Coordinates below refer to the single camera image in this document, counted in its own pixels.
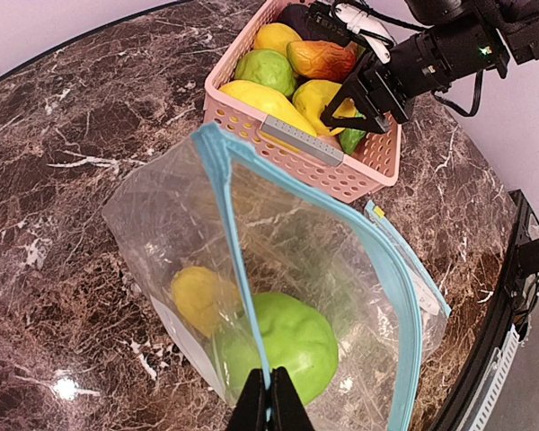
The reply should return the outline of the large yellow toy fruit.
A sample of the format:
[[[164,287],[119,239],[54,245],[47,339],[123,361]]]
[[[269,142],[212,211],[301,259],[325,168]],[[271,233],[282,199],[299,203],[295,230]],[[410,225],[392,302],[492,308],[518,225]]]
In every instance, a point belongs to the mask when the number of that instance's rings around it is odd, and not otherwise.
[[[328,80],[309,80],[300,85],[292,97],[293,105],[314,127],[318,136],[336,136],[344,128],[328,128],[322,121],[321,115],[341,84]]]

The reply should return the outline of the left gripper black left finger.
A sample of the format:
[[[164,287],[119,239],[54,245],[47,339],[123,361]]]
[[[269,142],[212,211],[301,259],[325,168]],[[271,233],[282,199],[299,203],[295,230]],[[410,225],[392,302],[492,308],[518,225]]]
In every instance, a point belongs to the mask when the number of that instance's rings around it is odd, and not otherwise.
[[[250,371],[226,427],[227,431],[263,431],[267,427],[267,390],[261,369]]]

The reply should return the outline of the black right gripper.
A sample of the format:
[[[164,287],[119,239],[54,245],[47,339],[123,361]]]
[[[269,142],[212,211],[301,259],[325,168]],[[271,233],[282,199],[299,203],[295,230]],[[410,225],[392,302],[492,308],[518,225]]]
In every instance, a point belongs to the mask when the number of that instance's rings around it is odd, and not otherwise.
[[[504,78],[508,72],[508,50],[495,29],[484,22],[450,22],[416,33],[389,51],[390,61],[366,61],[349,74],[321,115],[331,134],[338,128],[384,134],[392,113],[399,122],[410,119],[412,100],[426,92],[463,117],[473,117],[480,108],[484,72],[495,69]],[[473,100],[469,110],[445,98],[451,84],[474,75]],[[336,115],[351,101],[362,117]]]

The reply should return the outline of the small yellow toy lemon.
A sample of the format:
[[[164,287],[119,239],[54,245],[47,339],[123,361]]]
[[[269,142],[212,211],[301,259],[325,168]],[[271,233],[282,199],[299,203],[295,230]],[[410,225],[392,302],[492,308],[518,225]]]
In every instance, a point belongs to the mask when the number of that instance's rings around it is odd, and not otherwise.
[[[238,287],[216,272],[199,266],[177,272],[171,282],[179,314],[202,336],[210,339],[223,317],[241,307]]]

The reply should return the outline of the clear zip bag yellow slider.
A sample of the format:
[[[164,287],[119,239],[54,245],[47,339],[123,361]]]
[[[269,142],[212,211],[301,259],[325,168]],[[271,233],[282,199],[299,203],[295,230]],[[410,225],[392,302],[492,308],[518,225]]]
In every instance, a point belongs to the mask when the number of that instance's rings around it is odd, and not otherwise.
[[[270,369],[252,297],[279,292],[330,323],[338,369],[306,405],[317,430],[405,430],[422,362],[447,319],[420,309],[408,267],[365,215],[305,185],[254,145],[208,124],[131,172],[102,211],[119,251],[168,334],[229,405],[215,336],[246,316]],[[210,339],[172,299],[171,282],[199,266],[232,281],[241,307]]]

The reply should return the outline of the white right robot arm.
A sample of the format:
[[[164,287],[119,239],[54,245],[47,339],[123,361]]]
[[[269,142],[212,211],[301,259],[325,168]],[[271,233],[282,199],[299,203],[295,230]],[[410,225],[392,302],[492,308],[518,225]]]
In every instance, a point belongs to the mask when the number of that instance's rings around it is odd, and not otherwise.
[[[412,25],[356,2],[359,11],[412,30],[363,54],[320,116],[331,128],[384,134],[410,120],[416,97],[431,93],[463,117],[480,108],[483,75],[505,78],[510,60],[539,60],[539,1],[410,1]]]

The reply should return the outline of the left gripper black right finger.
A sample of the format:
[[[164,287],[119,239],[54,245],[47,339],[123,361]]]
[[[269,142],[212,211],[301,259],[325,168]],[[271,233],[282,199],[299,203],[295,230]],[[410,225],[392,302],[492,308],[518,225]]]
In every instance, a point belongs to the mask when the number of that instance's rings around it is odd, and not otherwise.
[[[269,430],[314,431],[296,388],[283,366],[271,372]]]

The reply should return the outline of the green toy lime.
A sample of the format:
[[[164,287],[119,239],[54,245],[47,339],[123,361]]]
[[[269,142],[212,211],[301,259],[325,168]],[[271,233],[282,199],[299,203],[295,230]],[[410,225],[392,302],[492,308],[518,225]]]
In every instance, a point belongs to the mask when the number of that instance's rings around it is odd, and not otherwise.
[[[328,387],[338,369],[338,345],[330,323],[313,307],[279,292],[252,297],[269,368],[287,369],[306,406]],[[237,400],[252,369],[261,367],[246,316],[215,336],[221,374]]]
[[[251,81],[287,98],[296,90],[296,74],[288,59],[272,49],[254,49],[244,55],[234,70],[235,80]]]

